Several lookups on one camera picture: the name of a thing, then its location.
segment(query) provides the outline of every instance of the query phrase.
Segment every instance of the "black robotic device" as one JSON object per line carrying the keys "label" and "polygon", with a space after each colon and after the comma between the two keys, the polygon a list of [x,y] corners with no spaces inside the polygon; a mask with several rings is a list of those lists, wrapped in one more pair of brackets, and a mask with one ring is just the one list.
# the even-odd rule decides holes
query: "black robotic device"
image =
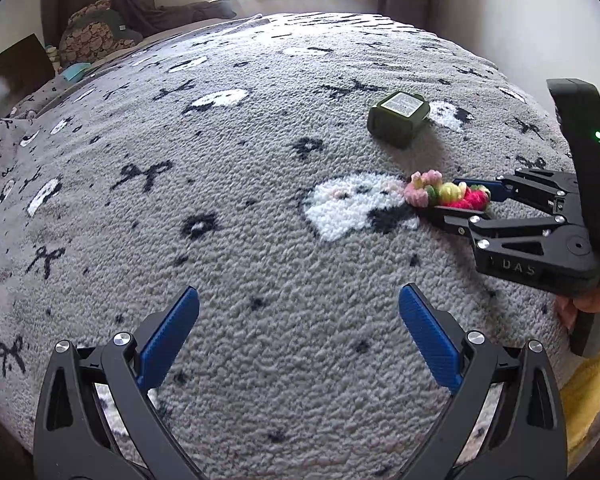
{"label": "black robotic device", "polygon": [[[547,214],[540,218],[491,219],[481,211],[437,206],[424,210],[446,232],[469,238],[478,272],[574,297],[600,280],[600,95],[579,79],[549,79],[560,129],[575,173],[519,169],[482,184],[491,200],[511,199]],[[578,313],[571,351],[600,351],[600,314]]]}
{"label": "black robotic device", "polygon": [[[399,307],[434,377],[452,395],[397,478],[563,480],[566,429],[558,387],[540,342],[504,348],[479,332],[465,333],[451,314],[433,308],[413,284],[401,290]],[[206,478],[146,396],[164,379],[198,312],[198,294],[187,287],[134,333],[118,333],[95,348],[76,349],[67,340],[56,344],[36,415],[33,462],[38,480]],[[120,453],[95,383],[109,385],[146,468]],[[504,387],[482,449],[474,460],[456,466],[493,383]]]}

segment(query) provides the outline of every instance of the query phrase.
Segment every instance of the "patterned blanket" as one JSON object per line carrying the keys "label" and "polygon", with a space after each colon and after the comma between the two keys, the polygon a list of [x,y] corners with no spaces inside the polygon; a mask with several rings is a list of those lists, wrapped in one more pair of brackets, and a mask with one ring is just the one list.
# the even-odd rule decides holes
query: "patterned blanket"
{"label": "patterned blanket", "polygon": [[[431,107],[406,150],[366,130],[397,89]],[[27,447],[55,342],[102,344],[186,284],[200,318],[151,398],[212,478],[397,471],[448,398],[399,319],[406,282],[465,329],[543,341],[560,385],[578,364],[551,295],[477,274],[464,238],[405,204],[414,171],[573,169],[553,115],[434,34],[360,14],[223,23],[51,82],[13,117],[0,120],[0,419]]]}

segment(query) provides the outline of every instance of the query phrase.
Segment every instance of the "blue gripper pad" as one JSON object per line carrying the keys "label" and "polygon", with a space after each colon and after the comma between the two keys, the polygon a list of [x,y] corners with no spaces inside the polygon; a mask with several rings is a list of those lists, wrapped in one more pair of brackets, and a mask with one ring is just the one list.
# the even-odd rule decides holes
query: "blue gripper pad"
{"label": "blue gripper pad", "polygon": [[398,308],[436,382],[455,395],[462,383],[460,354],[431,313],[432,307],[409,284],[400,291]]}
{"label": "blue gripper pad", "polygon": [[465,182],[468,186],[484,186],[491,191],[492,202],[504,202],[507,198],[511,198],[511,192],[499,180],[475,180],[470,178],[456,178],[454,184]]}
{"label": "blue gripper pad", "polygon": [[199,313],[198,292],[187,287],[140,353],[137,381],[141,391],[162,384]]}

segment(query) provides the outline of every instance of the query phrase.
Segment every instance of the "metal screw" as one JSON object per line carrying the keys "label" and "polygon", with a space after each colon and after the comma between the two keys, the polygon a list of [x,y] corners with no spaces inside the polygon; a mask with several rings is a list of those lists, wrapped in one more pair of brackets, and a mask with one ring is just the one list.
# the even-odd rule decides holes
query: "metal screw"
{"label": "metal screw", "polygon": [[539,354],[542,351],[542,343],[536,341],[535,339],[529,341],[529,350],[535,352],[536,354]]}
{"label": "metal screw", "polygon": [[469,332],[466,338],[474,345],[481,345],[484,343],[484,336],[480,332]]}
{"label": "metal screw", "polygon": [[69,349],[69,342],[67,340],[59,341],[56,344],[56,352],[59,354],[66,352]]}
{"label": "metal screw", "polygon": [[131,341],[131,336],[126,332],[120,332],[113,336],[113,344],[116,346],[124,346]]}

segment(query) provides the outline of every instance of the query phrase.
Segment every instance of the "red yarn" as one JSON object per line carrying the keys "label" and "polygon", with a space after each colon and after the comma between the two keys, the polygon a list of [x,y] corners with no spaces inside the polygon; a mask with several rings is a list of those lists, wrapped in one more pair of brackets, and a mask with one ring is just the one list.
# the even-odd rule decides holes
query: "red yarn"
{"label": "red yarn", "polygon": [[484,211],[489,203],[489,197],[480,189],[467,189],[462,200],[449,204],[449,207],[458,209],[471,209],[473,211]]}

